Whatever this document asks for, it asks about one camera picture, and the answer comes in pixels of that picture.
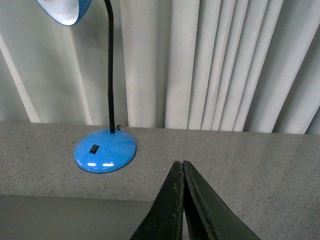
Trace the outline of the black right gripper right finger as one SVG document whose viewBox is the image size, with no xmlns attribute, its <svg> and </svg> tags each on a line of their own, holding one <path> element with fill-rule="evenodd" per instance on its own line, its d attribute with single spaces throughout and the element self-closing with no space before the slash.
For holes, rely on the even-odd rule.
<svg viewBox="0 0 320 240">
<path fill-rule="evenodd" d="M 225 204 L 189 161 L 185 175 L 184 212 L 191 240 L 258 240 L 259 237 Z"/>
</svg>

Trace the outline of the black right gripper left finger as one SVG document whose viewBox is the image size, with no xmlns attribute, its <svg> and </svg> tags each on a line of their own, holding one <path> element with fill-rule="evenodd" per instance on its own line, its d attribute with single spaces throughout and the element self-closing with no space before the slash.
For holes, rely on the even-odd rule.
<svg viewBox="0 0 320 240">
<path fill-rule="evenodd" d="M 181 240 L 183 238 L 185 174 L 175 161 L 148 214 L 133 233 L 132 240 Z"/>
</svg>

